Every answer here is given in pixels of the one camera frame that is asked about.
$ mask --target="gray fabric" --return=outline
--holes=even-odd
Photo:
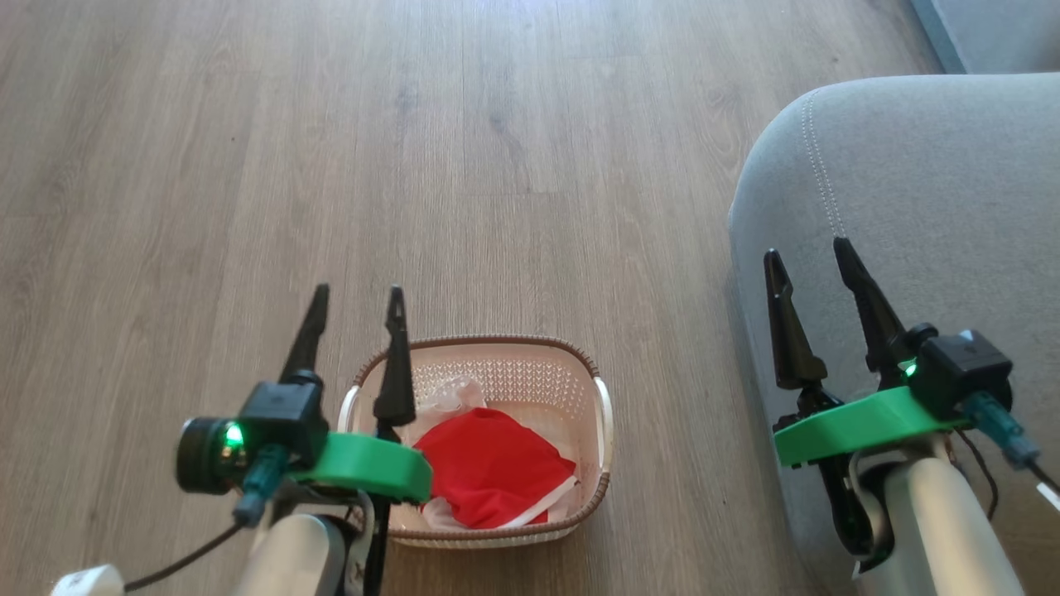
[[[1057,0],[913,0],[950,73],[1060,70]]]
[[[737,287],[767,422],[794,411],[774,385],[762,256],[780,250],[826,387],[863,397],[856,310],[831,250],[854,243],[902,322],[974,328],[1015,362],[1015,413],[1060,473],[1060,74],[908,76],[810,92],[762,133],[730,211]],[[986,442],[1002,484],[994,527],[1030,594],[1049,593],[1060,515]],[[978,472],[970,469],[976,486]],[[780,473],[791,532],[812,573],[850,591],[815,470]]]

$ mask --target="green led light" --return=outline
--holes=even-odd
[[[228,427],[225,433],[225,440],[230,443],[242,443],[243,442],[243,428],[240,428],[238,424],[232,424]]]

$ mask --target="camera lens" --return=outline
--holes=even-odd
[[[177,442],[177,485],[184,492],[226,494],[228,480],[218,474],[230,418],[192,418]]]

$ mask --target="black cable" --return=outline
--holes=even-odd
[[[235,536],[236,532],[238,532],[242,529],[243,529],[243,524],[236,522],[235,524],[232,525],[232,527],[230,527],[227,530],[223,531],[220,533],[220,536],[218,536],[217,538],[215,538],[215,539],[211,540],[210,542],[204,544],[197,550],[195,550],[191,555],[184,557],[183,559],[180,559],[176,563],[173,563],[172,565],[170,565],[167,567],[164,567],[162,569],[159,569],[159,571],[157,571],[157,572],[155,572],[155,573],[153,573],[153,574],[151,574],[148,576],[144,576],[144,577],[142,577],[142,578],[140,578],[140,579],[138,579],[136,581],[130,581],[130,582],[126,583],[125,584],[125,592],[136,592],[137,590],[140,590],[141,588],[145,588],[147,585],[151,585],[152,583],[155,583],[157,581],[161,581],[161,580],[170,577],[171,575],[173,575],[173,574],[179,572],[180,569],[187,567],[188,565],[194,563],[196,559],[198,559],[199,557],[201,557],[201,556],[206,555],[207,553],[213,550],[214,548],[216,548],[217,546],[219,546],[223,542],[225,542],[226,540],[228,540],[228,539],[232,538],[233,536]]]
[[[1034,461],[1028,461],[1027,470],[1030,470],[1031,474],[1038,476],[1038,479],[1041,480],[1045,486],[1049,487],[1053,490],[1053,492],[1055,492],[1057,495],[1060,495],[1060,488],[1057,488],[1057,484],[1053,480],[1053,478],[1050,478],[1049,475],[1046,474],[1044,470],[1039,468],[1037,463],[1035,463]]]
[[[957,431],[957,436],[960,440],[965,441],[968,449],[972,451],[972,457],[975,458],[975,462],[979,464],[979,470],[983,470],[983,476],[986,477],[987,484],[990,485],[990,507],[987,508],[987,520],[992,521],[994,511],[997,510],[997,501],[1000,498],[1000,491],[997,490],[997,483],[993,479],[993,474],[990,473],[990,469],[987,468],[987,460],[983,459],[983,454],[979,453],[978,448],[975,443],[965,435],[964,431]]]

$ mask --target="gray ottoman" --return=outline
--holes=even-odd
[[[828,365],[825,386],[850,399],[874,390],[832,253],[832,238],[846,235],[906,327],[974,328],[1013,360],[1013,411],[1041,445],[1040,463],[1060,475],[1060,74],[874,78],[812,91],[755,144],[729,229],[753,360],[745,370],[768,424],[794,411],[796,398],[774,385],[762,273],[771,247]],[[1055,593],[1060,515],[1029,473],[1012,472],[972,436],[1001,485],[993,526],[1024,589]],[[819,475],[779,473],[794,546],[833,593],[851,593],[853,563]]]

